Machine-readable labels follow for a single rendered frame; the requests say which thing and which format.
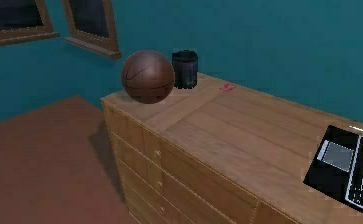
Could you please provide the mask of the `dark glass jar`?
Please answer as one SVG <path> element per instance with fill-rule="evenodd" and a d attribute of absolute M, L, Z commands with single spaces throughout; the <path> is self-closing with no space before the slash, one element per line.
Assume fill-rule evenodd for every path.
<path fill-rule="evenodd" d="M 182 50 L 172 54 L 172 66 L 175 73 L 174 86 L 178 89 L 192 89 L 197 85 L 198 55 L 191 50 Z"/>

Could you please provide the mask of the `brown basketball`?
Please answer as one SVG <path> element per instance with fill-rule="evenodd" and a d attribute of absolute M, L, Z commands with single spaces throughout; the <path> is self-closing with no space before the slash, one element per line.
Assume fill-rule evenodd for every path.
<path fill-rule="evenodd" d="M 172 64 L 154 50 L 140 50 L 129 56 L 121 70 L 125 92 L 135 101 L 155 104 L 172 91 L 175 81 Z"/>

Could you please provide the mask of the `wooden chest of drawers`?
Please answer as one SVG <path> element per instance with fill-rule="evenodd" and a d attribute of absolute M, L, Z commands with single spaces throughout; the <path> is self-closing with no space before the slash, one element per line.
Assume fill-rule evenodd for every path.
<path fill-rule="evenodd" d="M 193 89 L 102 106 L 123 192 L 139 224 L 363 224 L 303 183 L 329 125 L 363 124 L 205 74 Z"/>

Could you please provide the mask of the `wooden framed window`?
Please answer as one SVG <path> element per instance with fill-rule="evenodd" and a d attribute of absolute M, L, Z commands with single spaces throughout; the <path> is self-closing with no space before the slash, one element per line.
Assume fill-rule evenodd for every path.
<path fill-rule="evenodd" d="M 0 46 L 56 37 L 45 0 L 0 0 Z"/>
<path fill-rule="evenodd" d="M 111 0 L 61 0 L 70 35 L 65 40 L 112 60 L 120 53 Z"/>

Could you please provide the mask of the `black laptop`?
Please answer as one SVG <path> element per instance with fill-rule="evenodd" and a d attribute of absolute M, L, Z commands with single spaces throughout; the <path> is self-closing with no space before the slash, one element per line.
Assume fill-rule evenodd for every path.
<path fill-rule="evenodd" d="M 363 136 L 329 125 L 303 183 L 363 213 Z"/>

